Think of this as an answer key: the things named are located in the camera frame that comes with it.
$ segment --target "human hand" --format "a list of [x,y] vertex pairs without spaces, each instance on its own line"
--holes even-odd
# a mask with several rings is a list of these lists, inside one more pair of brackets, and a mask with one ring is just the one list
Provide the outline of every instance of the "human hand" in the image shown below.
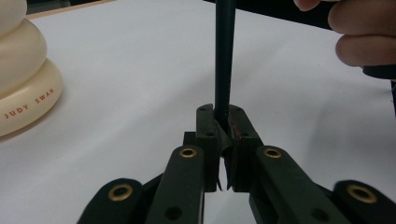
[[[301,11],[320,0],[294,0]],[[351,66],[396,64],[396,0],[342,0],[329,13],[332,29],[343,34],[336,54]]]

